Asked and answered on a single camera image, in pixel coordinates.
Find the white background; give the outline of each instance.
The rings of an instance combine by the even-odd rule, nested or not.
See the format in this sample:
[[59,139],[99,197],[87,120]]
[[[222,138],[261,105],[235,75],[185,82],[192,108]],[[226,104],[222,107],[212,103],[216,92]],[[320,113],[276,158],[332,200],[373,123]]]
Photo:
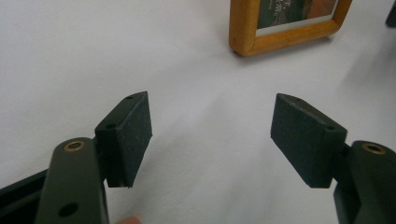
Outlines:
[[346,142],[396,148],[393,0],[355,0],[329,37],[242,58],[229,0],[0,1],[0,188],[148,91],[153,137],[132,189],[107,189],[111,222],[337,223],[270,138],[276,94],[303,98]]

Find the clamp jaw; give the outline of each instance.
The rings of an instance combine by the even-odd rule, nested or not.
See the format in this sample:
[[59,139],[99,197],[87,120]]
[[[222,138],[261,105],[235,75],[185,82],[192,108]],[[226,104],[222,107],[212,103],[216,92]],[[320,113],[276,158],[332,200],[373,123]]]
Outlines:
[[1,189],[0,223],[107,224],[104,180],[131,188],[152,136],[148,93],[125,97],[95,135],[61,143],[48,170]]
[[387,17],[387,22],[386,22],[388,27],[396,27],[396,1],[393,3],[392,8],[390,9],[390,13],[388,14]]
[[271,137],[310,188],[334,178],[341,224],[396,223],[396,154],[367,141],[345,143],[347,130],[307,102],[278,94]]

